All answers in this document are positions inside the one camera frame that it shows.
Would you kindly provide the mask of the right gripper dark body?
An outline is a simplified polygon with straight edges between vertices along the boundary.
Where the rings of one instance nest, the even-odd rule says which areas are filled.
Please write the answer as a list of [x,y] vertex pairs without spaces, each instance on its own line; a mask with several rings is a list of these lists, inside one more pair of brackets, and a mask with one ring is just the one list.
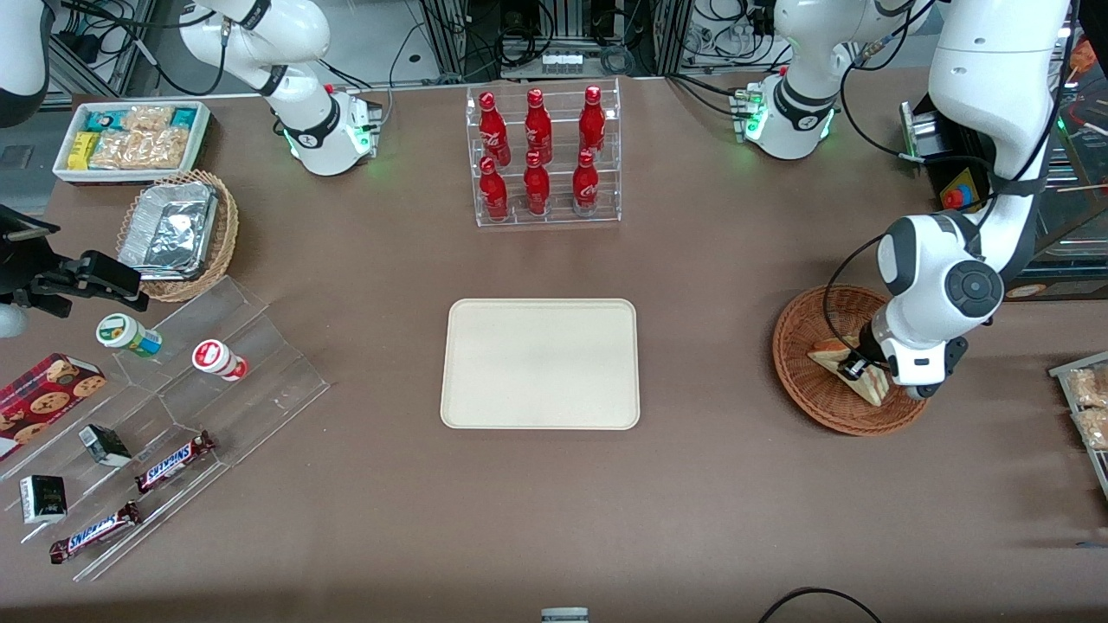
[[81,288],[86,261],[68,259],[48,245],[3,245],[1,251],[1,303],[66,316],[72,302],[64,294]]

